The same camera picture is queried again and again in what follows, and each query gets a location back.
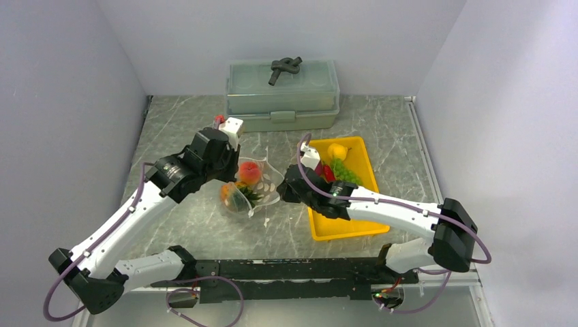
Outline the pink toy peach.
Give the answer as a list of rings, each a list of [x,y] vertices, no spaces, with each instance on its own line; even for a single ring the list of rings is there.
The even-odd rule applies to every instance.
[[[262,170],[255,161],[245,161],[239,166],[239,180],[247,185],[255,185],[261,179]]]

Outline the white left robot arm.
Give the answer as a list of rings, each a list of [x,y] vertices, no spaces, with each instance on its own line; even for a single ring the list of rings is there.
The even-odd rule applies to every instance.
[[[141,232],[205,183],[234,180],[242,133],[241,126],[206,127],[180,152],[144,163],[137,190],[113,216],[72,249],[50,255],[57,282],[70,288],[82,309],[96,315],[138,287],[159,281],[186,286],[195,279],[197,261],[179,245],[145,258],[122,257]]]

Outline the clear zip top bag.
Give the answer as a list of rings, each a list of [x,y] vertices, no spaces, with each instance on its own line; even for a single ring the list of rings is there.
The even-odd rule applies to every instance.
[[[259,180],[259,182],[256,183],[255,185],[250,185],[250,186],[252,186],[252,189],[255,192],[262,194],[263,198],[257,203],[255,208],[251,209],[248,213],[230,212],[229,210],[227,210],[225,208],[222,201],[221,200],[220,201],[221,201],[224,209],[227,212],[229,212],[230,214],[238,215],[238,216],[252,217],[256,212],[258,212],[262,208],[264,208],[266,206],[270,206],[270,205],[275,204],[275,203],[280,201],[280,196],[277,193],[277,187],[282,183],[283,175],[281,174],[281,172],[279,172],[276,168],[274,168],[269,163],[267,157],[264,157],[262,159],[240,157],[239,158],[239,166],[245,161],[255,161],[260,166],[260,168],[262,170],[262,175],[261,175],[261,179]],[[240,181],[239,180],[239,169],[237,170],[235,177],[236,177],[235,182]]]

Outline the yellow plastic tray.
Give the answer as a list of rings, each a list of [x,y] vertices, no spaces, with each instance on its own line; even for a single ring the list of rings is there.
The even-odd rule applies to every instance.
[[[326,138],[311,140],[309,142],[309,145],[319,152],[322,161],[326,163],[331,161],[328,149],[332,144],[340,144],[348,148],[348,154],[344,159],[344,167],[356,174],[363,187],[378,193],[378,184],[362,137],[351,136],[344,138]],[[311,235],[316,241],[373,236],[377,234],[385,234],[390,231],[388,225],[375,222],[329,219],[312,209],[308,210],[308,214]]]

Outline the yellow toy pear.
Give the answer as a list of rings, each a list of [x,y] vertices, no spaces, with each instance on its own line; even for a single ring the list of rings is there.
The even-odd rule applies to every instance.
[[[327,155],[331,161],[340,160],[345,161],[347,159],[350,147],[344,146],[338,143],[332,143],[327,149]]]

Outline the orange toy pineapple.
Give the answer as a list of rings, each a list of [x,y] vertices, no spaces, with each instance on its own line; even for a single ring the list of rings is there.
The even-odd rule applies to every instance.
[[[263,195],[255,192],[252,186],[238,181],[222,185],[219,198],[227,210],[233,213],[248,213],[255,208]]]

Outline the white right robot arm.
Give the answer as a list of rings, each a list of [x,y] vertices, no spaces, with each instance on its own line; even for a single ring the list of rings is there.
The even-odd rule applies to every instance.
[[[380,250],[376,275],[385,283],[433,264],[465,273],[473,262],[478,228],[455,199],[436,204],[392,198],[346,181],[327,182],[297,165],[287,169],[277,192],[284,202],[304,204],[328,219],[380,223],[414,235]]]

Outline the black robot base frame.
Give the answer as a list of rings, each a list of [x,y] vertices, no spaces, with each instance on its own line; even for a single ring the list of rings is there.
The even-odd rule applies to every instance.
[[[370,300],[380,288],[418,280],[414,272],[389,272],[374,258],[198,260],[196,272],[152,287],[196,286],[202,304],[239,298]]]

